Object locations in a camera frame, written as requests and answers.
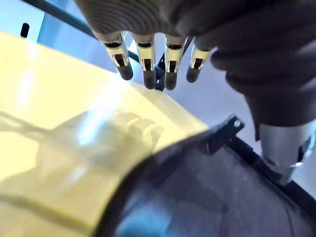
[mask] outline white wall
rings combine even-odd
[[[20,36],[23,23],[30,25],[27,39],[37,41],[44,12],[20,0],[0,0],[0,31]]]

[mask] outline black bar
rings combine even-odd
[[[187,51],[190,43],[192,42],[193,37],[188,37],[186,44],[184,45],[183,54]],[[156,90],[164,90],[164,74],[166,71],[165,63],[164,63],[164,53],[161,56],[157,66],[156,66],[156,80],[157,85],[155,87]]]
[[[22,1],[48,13],[49,15],[52,15],[53,17],[71,25],[72,27],[75,27],[76,29],[78,29],[78,30],[80,30],[80,31],[86,33],[87,35],[96,39],[96,37],[94,36],[94,34],[91,31],[88,24],[86,24],[83,21],[77,19],[76,17],[68,14],[67,12],[61,10],[60,8],[54,6],[53,4],[51,4],[45,0],[22,0]],[[139,62],[139,58],[138,58],[137,54],[135,54],[131,51],[128,51],[128,55],[130,58]]]

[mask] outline black fingertip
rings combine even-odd
[[[177,84],[177,73],[167,73],[164,78],[164,86],[168,90],[173,90]]]
[[[128,63],[128,65],[125,66],[121,66],[121,67],[117,67],[118,72],[120,74],[120,76],[124,79],[124,80],[131,80],[133,77],[133,69],[132,66],[130,64],[130,62]]]
[[[144,71],[144,85],[147,89],[154,89],[156,86],[155,71]]]
[[[199,76],[201,70],[199,69],[195,69],[195,68],[191,68],[189,66],[188,71],[187,71],[187,81],[189,83],[193,83],[196,82]]]

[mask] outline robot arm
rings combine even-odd
[[[121,31],[133,33],[147,88],[154,88],[153,34],[166,34],[165,86],[173,89],[183,45],[195,36],[187,80],[210,51],[245,95],[263,160],[286,183],[311,147],[316,119],[316,3],[311,0],[76,0],[124,79],[132,76]]]

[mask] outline yellow surface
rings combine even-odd
[[[0,236],[90,235],[133,167],[206,129],[159,91],[0,32]]]

